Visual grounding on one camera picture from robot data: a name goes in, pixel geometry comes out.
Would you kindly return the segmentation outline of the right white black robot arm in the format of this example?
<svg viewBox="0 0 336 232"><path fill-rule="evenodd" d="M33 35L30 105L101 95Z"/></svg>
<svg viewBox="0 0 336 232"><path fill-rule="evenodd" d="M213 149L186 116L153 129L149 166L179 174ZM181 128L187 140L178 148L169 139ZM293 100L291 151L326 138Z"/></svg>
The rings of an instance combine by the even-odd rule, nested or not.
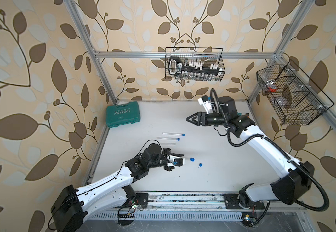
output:
<svg viewBox="0 0 336 232"><path fill-rule="evenodd" d="M196 126L223 126L229 144L239 148L251 146L278 175L278 180L255 185L253 183L243 187L238 194L239 205L250 208L252 203L259 201L282 202L286 205L298 204L306 209L323 212L330 206L330 201L322 185L314 178L314 166L309 162L302 163L289 155L272 139L267 137L248 115L241 115L236 109L231 97L218 97L215 89L210 95L198 100L205 108L204 112L196 112L186 118ZM321 206L309 206L299 198L315 185L322 195Z"/></svg>

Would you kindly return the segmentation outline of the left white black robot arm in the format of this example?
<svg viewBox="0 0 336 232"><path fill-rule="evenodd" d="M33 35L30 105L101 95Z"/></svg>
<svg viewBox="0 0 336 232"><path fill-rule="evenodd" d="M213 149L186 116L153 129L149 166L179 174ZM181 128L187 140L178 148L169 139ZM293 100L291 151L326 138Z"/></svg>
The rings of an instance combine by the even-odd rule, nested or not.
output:
<svg viewBox="0 0 336 232"><path fill-rule="evenodd" d="M51 207L48 229L75 232L84 222L103 210L134 208L137 194L132 184L146 177L152 168L171 172L186 164L183 154L172 153L159 143L151 143L136 156L122 163L111 175L86 186L65 187Z"/></svg>

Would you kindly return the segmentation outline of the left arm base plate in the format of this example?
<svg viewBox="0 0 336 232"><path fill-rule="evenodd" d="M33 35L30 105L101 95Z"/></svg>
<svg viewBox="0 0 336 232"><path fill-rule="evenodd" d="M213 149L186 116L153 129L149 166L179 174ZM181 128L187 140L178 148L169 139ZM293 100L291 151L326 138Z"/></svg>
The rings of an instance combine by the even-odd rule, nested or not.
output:
<svg viewBox="0 0 336 232"><path fill-rule="evenodd" d="M136 193L135 196L128 197L126 202L120 208L141 208L145 209L148 205L149 194L146 192Z"/></svg>

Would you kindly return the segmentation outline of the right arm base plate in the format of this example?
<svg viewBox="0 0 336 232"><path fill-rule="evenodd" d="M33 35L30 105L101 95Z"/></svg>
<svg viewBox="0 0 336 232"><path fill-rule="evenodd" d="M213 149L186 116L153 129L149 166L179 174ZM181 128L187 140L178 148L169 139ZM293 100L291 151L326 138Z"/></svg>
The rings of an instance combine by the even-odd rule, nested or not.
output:
<svg viewBox="0 0 336 232"><path fill-rule="evenodd" d="M239 193L227 193L223 195L226 209L239 209L239 210L261 210L265 209L264 203L252 202L246 196Z"/></svg>

